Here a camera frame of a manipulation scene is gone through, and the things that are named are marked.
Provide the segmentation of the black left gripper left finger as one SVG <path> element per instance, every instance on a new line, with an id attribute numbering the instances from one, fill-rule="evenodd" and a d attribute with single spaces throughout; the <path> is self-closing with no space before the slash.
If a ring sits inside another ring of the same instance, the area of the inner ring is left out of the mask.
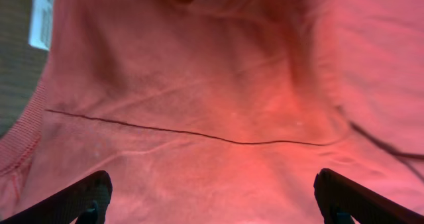
<path id="1" fill-rule="evenodd" d="M 96 171 L 41 202 L 1 222 L 102 224 L 111 201 L 113 186 L 109 174 Z"/>

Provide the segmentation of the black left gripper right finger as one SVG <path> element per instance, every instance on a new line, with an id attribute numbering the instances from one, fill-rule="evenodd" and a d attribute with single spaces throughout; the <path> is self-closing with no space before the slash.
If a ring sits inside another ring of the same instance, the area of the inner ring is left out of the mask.
<path id="1" fill-rule="evenodd" d="M 328 168 L 316 175 L 313 187 L 325 224 L 423 222 L 422 215 Z"/>

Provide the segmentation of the orange red t-shirt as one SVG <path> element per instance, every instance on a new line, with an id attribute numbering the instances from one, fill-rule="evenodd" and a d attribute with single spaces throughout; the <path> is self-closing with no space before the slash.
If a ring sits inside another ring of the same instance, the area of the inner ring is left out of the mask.
<path id="1" fill-rule="evenodd" d="M 423 212 L 423 0 L 54 0 L 1 216 L 85 176 L 108 223 L 320 223 L 330 168 Z"/>

